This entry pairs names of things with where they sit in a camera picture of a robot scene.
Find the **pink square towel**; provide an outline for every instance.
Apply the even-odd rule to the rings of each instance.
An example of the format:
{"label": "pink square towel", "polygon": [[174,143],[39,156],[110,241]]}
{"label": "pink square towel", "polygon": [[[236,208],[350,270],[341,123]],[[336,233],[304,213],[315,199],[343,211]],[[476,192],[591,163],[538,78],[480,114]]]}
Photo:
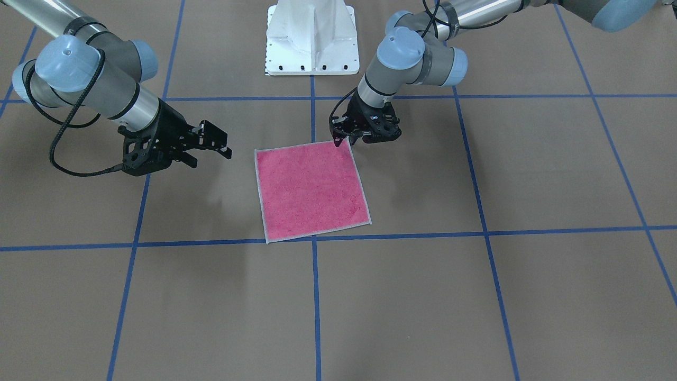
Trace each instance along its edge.
{"label": "pink square towel", "polygon": [[371,224],[350,144],[255,150],[266,243]]}

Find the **pink cloth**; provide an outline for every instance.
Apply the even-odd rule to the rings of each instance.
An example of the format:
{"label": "pink cloth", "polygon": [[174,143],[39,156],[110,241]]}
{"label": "pink cloth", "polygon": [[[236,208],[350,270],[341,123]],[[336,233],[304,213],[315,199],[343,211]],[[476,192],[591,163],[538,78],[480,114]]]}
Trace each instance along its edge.
{"label": "pink cloth", "polygon": [[255,150],[266,243],[371,224],[350,144]]}

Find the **robotic arm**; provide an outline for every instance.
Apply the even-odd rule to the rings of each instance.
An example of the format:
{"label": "robotic arm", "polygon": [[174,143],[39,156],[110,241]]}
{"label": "robotic arm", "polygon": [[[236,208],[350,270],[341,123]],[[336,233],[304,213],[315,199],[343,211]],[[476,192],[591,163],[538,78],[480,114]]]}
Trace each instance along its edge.
{"label": "robotic arm", "polygon": [[345,138],[351,145],[359,138],[365,143],[397,139],[402,132],[391,101],[402,85],[454,86],[465,77],[466,54],[443,41],[495,25],[528,6],[549,3],[615,32],[639,20],[655,0],[452,0],[433,9],[424,0],[423,12],[399,11],[386,23],[385,38],[359,85],[341,100],[353,94],[345,114],[334,116],[337,104],[329,116],[334,144],[338,147]]}
{"label": "robotic arm", "polygon": [[[74,176],[95,176],[122,170],[141,176],[168,168],[172,161],[190,167],[197,159],[186,151],[218,152],[230,159],[227,134],[208,121],[197,127],[139,82],[153,78],[158,62],[150,46],[140,40],[123,41],[102,23],[67,0],[3,0],[45,32],[55,37],[36,60],[21,64],[12,76],[17,94],[50,120],[62,124],[52,143],[50,161]],[[80,105],[86,104],[119,125],[122,163],[104,171],[82,174],[60,167],[54,148]],[[41,107],[73,107],[64,122]]]}

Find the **white mounting plate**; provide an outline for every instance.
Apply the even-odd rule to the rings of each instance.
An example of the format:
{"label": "white mounting plate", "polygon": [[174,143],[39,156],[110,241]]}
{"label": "white mounting plate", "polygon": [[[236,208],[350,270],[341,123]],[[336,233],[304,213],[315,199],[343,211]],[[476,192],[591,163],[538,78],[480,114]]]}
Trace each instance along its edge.
{"label": "white mounting plate", "polygon": [[[277,5],[268,8],[267,26]],[[355,23],[355,9],[346,5],[350,19]],[[321,52],[315,52],[317,64],[313,67],[313,52],[300,50],[289,40],[267,39],[265,47],[266,75],[348,75],[359,71],[357,37],[334,40]]]}

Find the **light blue joint cap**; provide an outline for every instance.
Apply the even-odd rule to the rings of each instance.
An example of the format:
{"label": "light blue joint cap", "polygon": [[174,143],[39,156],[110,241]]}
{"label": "light blue joint cap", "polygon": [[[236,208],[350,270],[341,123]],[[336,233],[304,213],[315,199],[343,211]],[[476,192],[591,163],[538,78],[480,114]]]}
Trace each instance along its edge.
{"label": "light blue joint cap", "polygon": [[408,14],[413,13],[409,11],[397,11],[392,16],[390,16],[388,22],[385,23],[385,33],[388,34],[392,28],[395,28],[395,24],[397,24],[399,19]]}
{"label": "light blue joint cap", "polygon": [[418,33],[404,26],[396,26],[378,44],[376,57],[393,70],[407,70],[421,61],[425,42]]}
{"label": "light blue joint cap", "polygon": [[131,42],[136,47],[141,60],[141,81],[139,82],[155,77],[158,73],[158,56],[153,52],[153,48],[143,40],[131,40]]}
{"label": "light blue joint cap", "polygon": [[634,24],[653,7],[656,0],[610,0],[592,19],[592,25],[617,32]]}
{"label": "light blue joint cap", "polygon": [[464,51],[454,48],[454,63],[449,72],[449,77],[442,83],[442,86],[456,86],[465,78],[468,72],[468,55]]}
{"label": "light blue joint cap", "polygon": [[14,69],[14,73],[12,73],[12,86],[14,87],[14,91],[21,97],[21,99],[23,99],[26,103],[30,103],[28,94],[26,93],[26,86],[24,85],[24,68],[27,64],[27,62],[24,62]]}
{"label": "light blue joint cap", "polygon": [[61,92],[85,89],[96,72],[100,55],[94,47],[72,35],[48,43],[35,62],[35,72]]}

